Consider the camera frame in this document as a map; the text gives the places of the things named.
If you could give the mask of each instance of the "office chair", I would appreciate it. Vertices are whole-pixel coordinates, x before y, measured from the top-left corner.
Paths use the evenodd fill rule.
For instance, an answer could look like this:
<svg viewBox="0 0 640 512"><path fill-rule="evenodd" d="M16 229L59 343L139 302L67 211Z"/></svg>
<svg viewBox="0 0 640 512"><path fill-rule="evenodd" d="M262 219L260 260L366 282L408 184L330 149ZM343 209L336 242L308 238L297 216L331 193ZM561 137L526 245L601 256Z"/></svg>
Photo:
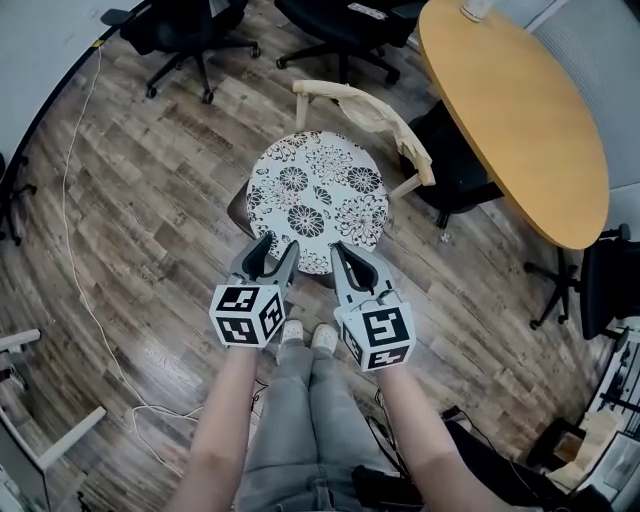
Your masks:
<svg viewBox="0 0 640 512"><path fill-rule="evenodd" d="M569 289L573 288L580 294L584 338L590 340L604 334L622 346L629 336L628 329L620 333L607 326L614 318L640 315L640 242L630 242L630 238L627 224L603 232L584 251L579 281L573 278L578 267L566 266L564 252L559 247L557 274L534 263L525 263L525 272L538 274L556 284L542 316L529 324L531 329L538 329L560 300L564 311L558 323L565 323L569 319Z"/></svg>
<svg viewBox="0 0 640 512"><path fill-rule="evenodd" d="M336 53L339 62L339 81L348 80L349 57L362 59L387 72L386 81L394 84L400 71L382 60L382 46L402 47L416 26L420 10L426 0L408 3L406 0L363 0L373 17L352 9L362 5L352 0L276 0L275 5L292 23L322 41L323 44L305 48L280 57L279 69L292 60ZM371 53L377 50L378 55Z"/></svg>
<svg viewBox="0 0 640 512"><path fill-rule="evenodd" d="M150 7L137 14L110 9L100 19L109 26L120 28L120 35L129 41L140 55L154 50L175 55L147 82L147 98L155 98L156 83L173 68L181 69L182 63L193 57L204 92L202 102L213 101L213 91L204 66L206 50L222 48L252 48L251 57L260 57L256 41L230 37L244 16L248 0L229 0L229 7L211 17L209 0L151 0Z"/></svg>
<svg viewBox="0 0 640 512"><path fill-rule="evenodd" d="M10 165L9 168L7 168L4 157L0 154L0 227L2 227L2 223L6 219L7 225L9 226L9 234L16 246L22 243L22 237L18 236L16 228L13 225L11 207L13 206L13 202L25 192L31 192L31 195L34 195L38 191L38 187L30 183L18 189L14 188L20 167L24 167L28 163L29 159L26 156L21 156L18 159L18 165ZM3 231L0 231L0 240L4 239L5 234Z"/></svg>

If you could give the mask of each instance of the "oval wooden table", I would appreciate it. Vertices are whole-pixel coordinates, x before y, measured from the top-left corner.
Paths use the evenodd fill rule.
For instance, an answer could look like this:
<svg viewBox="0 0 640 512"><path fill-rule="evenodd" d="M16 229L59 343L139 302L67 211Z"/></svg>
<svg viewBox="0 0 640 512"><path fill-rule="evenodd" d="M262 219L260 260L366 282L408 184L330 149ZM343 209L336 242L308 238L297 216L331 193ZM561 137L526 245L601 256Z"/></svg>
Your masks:
<svg viewBox="0 0 640 512"><path fill-rule="evenodd" d="M460 13L461 3L430 0L420 14L422 55L444 105L493 187L541 235L561 247L588 247L609 207L589 109L534 36L495 9L474 23ZM487 190L484 196L495 198Z"/></svg>

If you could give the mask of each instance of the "white cable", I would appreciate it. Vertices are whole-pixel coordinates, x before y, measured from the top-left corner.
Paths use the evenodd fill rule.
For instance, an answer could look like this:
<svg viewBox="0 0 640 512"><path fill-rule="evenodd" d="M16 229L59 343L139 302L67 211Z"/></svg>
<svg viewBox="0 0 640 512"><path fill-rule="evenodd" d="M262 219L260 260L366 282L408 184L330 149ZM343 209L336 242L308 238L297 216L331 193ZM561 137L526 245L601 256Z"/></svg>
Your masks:
<svg viewBox="0 0 640 512"><path fill-rule="evenodd" d="M153 455L158 460L158 462L160 462L162 465L164 465L167 468L169 468L176 475L182 476L182 473L180 473L180 471L178 471L176 468L174 468L168 462L165 462L164 460L162 460L160 455L158 455L158 453L153 449L153 447L149 443L147 443L147 441L145 441L142 438L142 436L140 435L140 432L138 431L138 424L136 422L136 411L139 411L141 409L149 409L149 410L154 411L154 412L156 412L158 414L166 414L167 416L171 416L173 418L184 418L186 420L193 421L193 422L197 423L198 420L196 418L192 418L192 416L195 413L197 413L198 411L200 411L202 409L202 407L198 407L197 409L191 411L188 414L178 414L177 412L174 412L171 409L168 409L168 408L164 407L163 405L149 405L147 403L147 401L144 398L142 398L142 395L140 395L140 393L138 393L138 391L131 385L131 383L129 382L129 380L125 376L124 372L122 371L122 367L120 366L120 363L116 359L115 354L111 350L111 347L109 346L109 343L107 342L107 336L106 336L106 334L104 332L104 329L102 328L102 324L96 318L96 315L93 313L93 311L91 310L91 307L89 306L89 301L87 300L87 296L85 295L84 290L83 290L82 286L80 285L80 281L78 280L78 273L76 271L76 265L75 265L75 261L73 259L73 251L71 250L71 241L70 241L70 237L69 237L69 224L67 222L67 210L66 210L66 208L67 208L67 202L66 202L66 200L67 200L67 193L66 193L67 174L69 173L69 162L71 160L71 152L73 151L73 145L75 144L76 136L78 135L78 128L80 127L80 122L82 121L82 118L84 117L84 113L87 110L87 105L89 104L89 100L91 99L91 96L93 94L93 90L96 87L96 81L98 80L98 75L100 74L100 66L101 66L101 64L102 64L102 48L100 46L98 46L98 70L96 71L96 74L93 77L93 82L91 83L91 89L89 90L89 95L87 96L87 99L84 102L84 106L82 107L82 112L80 113L80 117L78 118L78 122L76 123L76 127L73 130L73 137L71 138L71 145L69 146L69 152L67 153L67 160L65 162L65 167L64 167L64 176L62 178L62 219L64 221L64 229L65 229L65 233L66 233L67 250L69 252L69 261L71 263L71 270L72 270L72 273L73 273L73 279L74 279L74 281L76 283L76 286L78 287L78 290L80 291L80 296L82 297L83 305L86 308L86 310L89 312L89 315L91 315L91 318L93 318L93 321L98 326L98 329L100 329L100 334L102 335L102 341L104 342L104 346L107 348L107 351L109 352L109 355L111 356L113 361L116 363L116 368L118 368L118 372L120 372L120 375L122 376L122 380L125 382L125 384L127 386L129 386L131 391L133 391L133 394L143 404L143 405L139 405L139 406L134 407L133 409L131 409L131 418L133 419L133 428L134 428L134 430L136 432L136 435L138 436L140 441L142 441L142 443L151 451L151 453L153 453Z"/></svg>

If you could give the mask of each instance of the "chair base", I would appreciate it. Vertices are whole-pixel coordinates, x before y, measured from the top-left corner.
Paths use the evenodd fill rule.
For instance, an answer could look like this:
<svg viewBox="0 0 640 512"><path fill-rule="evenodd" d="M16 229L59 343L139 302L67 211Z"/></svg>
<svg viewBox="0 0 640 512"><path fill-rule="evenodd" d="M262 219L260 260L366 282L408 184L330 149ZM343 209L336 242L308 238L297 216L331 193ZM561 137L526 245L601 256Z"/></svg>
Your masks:
<svg viewBox="0 0 640 512"><path fill-rule="evenodd" d="M333 53L338 55L339 81L342 84L348 83L349 57L356 57L368 62L369 64L373 64L374 66L384 69L387 72L385 80L389 84L395 84L400 79L400 71L382 60L378 55L374 55L365 50L359 50L353 47L337 46L330 43L311 46L310 48L305 48L304 50L298 50L297 52L284 55L276 60L276 65L278 66L278 69L284 69L287 67L287 63L292 60L305 59L307 57L320 57L321 55L331 55Z"/></svg>
<svg viewBox="0 0 640 512"><path fill-rule="evenodd" d="M260 57L260 46L257 41L249 41L247 39L240 39L235 37L225 37L216 41L208 50L219 50L223 48L251 48L251 57L257 59ZM160 70L151 77L147 82L147 98L153 99L158 94L156 84L160 79L164 78L171 70L182 69L182 64L189 57L193 57L198 65L198 74L200 75L200 81L202 82L202 103L211 104L213 101L213 91L209 87L209 79L207 77L207 70L204 66L204 58L202 52L180 52L171 57L171 59L160 68Z"/></svg>
<svg viewBox="0 0 640 512"><path fill-rule="evenodd" d="M20 159L20 166L25 166L29 163L29 159L27 157L22 157ZM0 205L0 227L2 226L3 221L6 219L7 225L9 226L9 234L11 235L11 239L16 246L19 246L22 243L22 237L18 236L16 232L16 227L13 224L13 217L11 212L11 207L13 206L13 202L18 199L25 192L31 192L31 195L34 195L38 191L38 187L35 185L31 185L30 183L20 187L19 189L14 189L12 192L8 194L8 197L2 200L2 204ZM4 240L6 235L3 231L0 231L0 240Z"/></svg>
<svg viewBox="0 0 640 512"><path fill-rule="evenodd" d="M542 312L542 316L538 320L531 320L529 323L529 327L534 331L538 329L544 321L548 318L553 311L555 305L562 300L562 309L563 314L558 317L558 323L564 324L567 320L569 320L569 289L570 288L578 288L580 285L580 281L577 279L573 279L573 276L578 271L578 267L576 265L569 265L567 267L564 251L557 247L558 253L558 273L554 274L553 272L539 267L535 263L526 262L524 264L524 271L528 274L537 274L545 279L553 281L556 284L556 288L553 291L553 295L551 295L551 299L547 303L544 311Z"/></svg>

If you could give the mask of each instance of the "person's leg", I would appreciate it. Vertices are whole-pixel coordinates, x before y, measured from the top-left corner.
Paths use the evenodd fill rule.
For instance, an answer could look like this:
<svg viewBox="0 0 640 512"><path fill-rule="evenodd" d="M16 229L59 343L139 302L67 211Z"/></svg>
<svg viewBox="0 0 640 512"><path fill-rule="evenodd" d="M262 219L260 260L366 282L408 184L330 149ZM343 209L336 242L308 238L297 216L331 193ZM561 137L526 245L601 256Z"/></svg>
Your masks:
<svg viewBox="0 0 640 512"><path fill-rule="evenodd" d="M360 464L393 471L335 366L333 351L337 342L338 333L333 327L322 324L316 329L309 402L318 459L321 464L348 467L351 471Z"/></svg>
<svg viewBox="0 0 640 512"><path fill-rule="evenodd" d="M304 346L302 333L299 321L285 323L278 368L266 393L236 497L243 512L268 510L294 496L298 497L296 506L302 500L300 506L313 509L307 489L307 482L318 472L308 391L313 352Z"/></svg>

